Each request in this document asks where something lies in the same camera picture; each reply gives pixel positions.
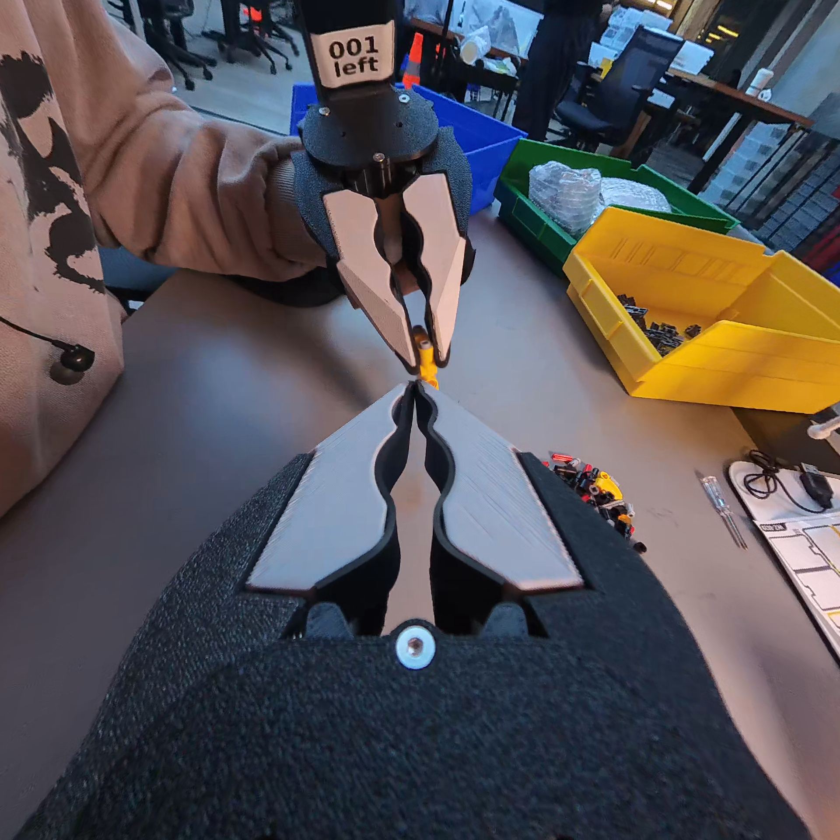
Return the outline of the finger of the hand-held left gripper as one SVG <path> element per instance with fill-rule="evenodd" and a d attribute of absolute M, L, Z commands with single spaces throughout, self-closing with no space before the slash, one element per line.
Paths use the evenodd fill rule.
<path fill-rule="evenodd" d="M 437 365 L 447 365 L 455 333 L 467 237 L 457 225 L 443 173 L 418 175 L 402 194 L 404 259 L 426 300 L 426 330 Z"/>
<path fill-rule="evenodd" d="M 382 247 L 382 224 L 375 200 L 351 190 L 326 193 L 322 202 L 350 297 L 385 344 L 408 370 L 418 369 L 417 348 L 407 310 Z"/>

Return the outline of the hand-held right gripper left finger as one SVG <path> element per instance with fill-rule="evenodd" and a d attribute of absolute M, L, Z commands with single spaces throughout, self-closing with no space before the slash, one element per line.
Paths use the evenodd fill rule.
<path fill-rule="evenodd" d="M 392 490 L 408 459 L 415 384 L 401 384 L 324 439 L 245 581 L 249 592 L 337 605 L 379 636 L 401 566 Z"/>

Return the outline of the yellow perforated brick beam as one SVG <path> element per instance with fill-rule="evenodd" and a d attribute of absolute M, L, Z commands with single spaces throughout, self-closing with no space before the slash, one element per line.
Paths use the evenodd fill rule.
<path fill-rule="evenodd" d="M 424 327 L 413 326 L 413 339 L 418 356 L 418 372 L 416 378 L 426 385 L 439 390 L 438 367 L 434 357 L 434 346 Z"/>

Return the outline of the blue plastic bin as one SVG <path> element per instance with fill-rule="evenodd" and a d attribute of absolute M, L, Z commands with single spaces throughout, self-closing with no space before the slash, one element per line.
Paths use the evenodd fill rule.
<path fill-rule="evenodd" d="M 467 108 L 456 101 L 452 101 L 448 98 L 442 97 L 436 93 L 431 93 L 430 97 L 427 97 L 424 94 L 424 89 L 418 87 L 413 87 L 412 89 L 407 91 L 414 92 L 418 96 L 422 96 L 425 99 L 432 102 L 434 105 L 434 110 L 437 114 L 439 124 L 443 127 L 449 126 L 454 129 L 455 138 L 457 139 L 458 144 L 460 145 L 461 149 L 466 155 L 472 174 L 473 187 L 471 195 L 471 205 L 469 209 L 469 215 L 471 215 L 473 198 L 475 197 L 476 192 L 475 181 L 478 181 L 479 184 L 482 185 L 489 175 L 485 167 L 485 163 L 487 162 L 487 149 L 489 149 L 491 153 L 494 153 L 496 155 L 496 159 L 493 161 L 493 164 L 496 167 L 492 172 L 492 174 L 494 175 L 493 181 L 496 182 L 499 174 L 501 173 L 501 170 L 503 169 L 504 164 L 508 162 L 508 156 L 502 157 L 501 153 L 503 151 L 506 151 L 508 153 L 512 152 L 512 145 L 510 144 L 509 146 L 505 146 L 503 143 L 500 143 L 500 138 L 498 137 L 498 134 L 508 132 L 510 134 L 510 142 L 519 142 L 520 135 L 515 129 L 508 127 L 505 123 L 496 121 L 494 119 L 490 119 L 480 114 L 479 112 Z M 299 122 L 300 121 L 298 121 L 295 124 L 297 130 Z M 295 153 L 303 152 L 303 144 L 299 132 L 298 138 L 301 142 L 301 147 Z M 387 207 L 392 207 L 395 211 L 400 211 L 402 223 L 403 192 L 399 194 L 393 194 L 384 199 L 374 199 L 377 206 L 379 207 L 381 216 L 381 235 L 383 235 L 386 230 L 386 214 L 384 213 L 384 210 Z"/>

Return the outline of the person's left forearm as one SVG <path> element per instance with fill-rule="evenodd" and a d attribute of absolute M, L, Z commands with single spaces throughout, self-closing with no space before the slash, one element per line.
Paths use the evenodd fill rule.
<path fill-rule="evenodd" d="M 209 120 L 146 82 L 79 152 L 98 236 L 162 266 L 283 282 L 326 266 L 295 197 L 299 140 Z"/>

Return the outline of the grey desk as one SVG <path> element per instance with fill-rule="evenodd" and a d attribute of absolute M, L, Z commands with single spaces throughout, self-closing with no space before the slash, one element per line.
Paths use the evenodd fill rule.
<path fill-rule="evenodd" d="M 838 665 L 748 519 L 700 487 L 753 446 L 727 407 L 628 396 L 565 282 L 471 218 L 442 390 L 520 449 L 578 455 L 635 506 L 645 560 L 745 742 L 815 838 L 838 838 Z M 2 838 L 87 734 L 147 612 L 294 455 L 404 381 L 364 315 L 178 272 L 123 326 L 125 372 L 49 478 L 2 520 Z"/>

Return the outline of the green plastic bin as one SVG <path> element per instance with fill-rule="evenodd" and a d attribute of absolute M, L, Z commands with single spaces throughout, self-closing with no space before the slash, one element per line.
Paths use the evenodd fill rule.
<path fill-rule="evenodd" d="M 652 207 L 613 202 L 612 205 L 637 215 L 663 219 L 685 226 L 728 235 L 740 225 L 737 218 L 718 205 L 705 201 L 685 187 L 669 180 L 646 164 L 634 167 L 630 161 L 573 150 L 551 143 L 520 140 L 503 167 L 497 181 L 496 199 L 500 203 L 499 219 L 554 272 L 562 272 L 564 263 L 580 240 L 556 224 L 529 197 L 529 176 L 533 168 L 559 162 L 573 170 L 596 169 L 604 181 L 627 182 L 633 187 L 649 187 L 659 191 L 668 202 L 669 211 Z"/>

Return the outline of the pile of small connector pins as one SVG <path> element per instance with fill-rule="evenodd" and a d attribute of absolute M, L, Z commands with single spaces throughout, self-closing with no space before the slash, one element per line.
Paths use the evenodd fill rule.
<path fill-rule="evenodd" d="M 595 509 L 633 550 L 639 554 L 648 551 L 647 545 L 636 536 L 634 506 L 609 473 L 582 458 L 555 451 L 549 452 L 542 463 L 584 504 Z"/>

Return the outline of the crumpled clear plastic bag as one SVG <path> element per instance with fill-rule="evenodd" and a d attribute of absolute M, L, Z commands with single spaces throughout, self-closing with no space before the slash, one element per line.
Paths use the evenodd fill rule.
<path fill-rule="evenodd" d="M 573 169 L 549 161 L 528 174 L 529 200 L 576 239 L 592 225 L 601 197 L 602 174 L 596 168 Z"/>

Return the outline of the black office chair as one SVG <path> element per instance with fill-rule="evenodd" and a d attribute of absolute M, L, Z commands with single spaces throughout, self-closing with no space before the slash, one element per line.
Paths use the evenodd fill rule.
<path fill-rule="evenodd" d="M 599 144 L 623 144 L 683 43 L 670 33 L 641 26 L 600 80 L 595 80 L 593 67 L 578 62 L 553 113 L 566 129 L 559 145 L 594 151 Z"/>
<path fill-rule="evenodd" d="M 292 71 L 287 53 L 273 45 L 279 39 L 293 57 L 300 56 L 298 43 L 291 31 L 299 32 L 298 4 L 294 1 L 221 1 L 222 30 L 205 29 L 201 35 L 217 45 L 228 63 L 235 63 L 239 51 L 255 58 L 266 58 L 271 75 L 276 75 L 274 56 L 281 58 L 287 71 Z"/>
<path fill-rule="evenodd" d="M 186 90 L 195 89 L 187 66 L 199 69 L 206 81 L 213 80 L 212 69 L 217 61 L 189 50 L 186 45 L 184 21 L 194 15 L 194 1 L 139 1 L 138 8 L 148 44 L 182 77 Z"/>

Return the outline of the clear plastic storage box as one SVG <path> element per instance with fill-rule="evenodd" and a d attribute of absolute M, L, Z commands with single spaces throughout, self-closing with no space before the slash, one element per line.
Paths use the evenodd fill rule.
<path fill-rule="evenodd" d="M 471 35 L 487 27 L 492 48 L 526 58 L 542 18 L 540 11 L 509 1 L 464 1 L 453 29 Z"/>

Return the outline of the flat bubble wrap bag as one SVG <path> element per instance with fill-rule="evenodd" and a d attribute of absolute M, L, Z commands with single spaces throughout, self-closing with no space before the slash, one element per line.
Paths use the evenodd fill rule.
<path fill-rule="evenodd" d="M 672 206 L 659 189 L 641 182 L 623 178 L 602 177 L 597 205 L 592 216 L 594 222 L 608 207 L 624 207 L 638 212 L 670 214 Z"/>

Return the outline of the heap of black brick parts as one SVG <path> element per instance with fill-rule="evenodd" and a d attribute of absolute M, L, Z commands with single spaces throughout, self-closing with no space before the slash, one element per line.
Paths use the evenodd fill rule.
<path fill-rule="evenodd" d="M 676 325 L 667 322 L 649 322 L 647 319 L 648 310 L 637 306 L 634 297 L 618 295 L 617 299 L 630 319 L 641 329 L 662 357 L 666 357 L 687 341 L 693 340 L 701 334 L 702 327 L 699 324 L 691 324 L 679 330 Z"/>

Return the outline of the background work table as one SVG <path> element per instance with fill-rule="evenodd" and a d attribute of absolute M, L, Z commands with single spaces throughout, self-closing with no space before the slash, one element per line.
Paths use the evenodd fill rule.
<path fill-rule="evenodd" d="M 658 86 L 668 95 L 678 93 L 701 92 L 721 101 L 726 112 L 735 116 L 736 121 L 726 137 L 705 160 L 699 172 L 692 179 L 687 189 L 699 195 L 717 173 L 721 164 L 728 158 L 733 148 L 753 123 L 785 124 L 799 130 L 810 130 L 814 120 L 801 114 L 785 110 L 760 98 L 749 96 L 739 89 L 727 86 L 705 76 L 690 74 L 673 67 L 665 71 L 665 87 Z"/>

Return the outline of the clear-handled small screwdriver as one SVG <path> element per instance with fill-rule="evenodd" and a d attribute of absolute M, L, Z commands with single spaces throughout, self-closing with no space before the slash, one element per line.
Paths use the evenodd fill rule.
<path fill-rule="evenodd" d="M 730 510 L 729 504 L 723 496 L 718 478 L 715 476 L 701 476 L 699 481 L 710 504 L 723 522 L 732 540 L 741 550 L 747 550 L 749 546 L 744 537 L 741 535 L 732 511 Z"/>

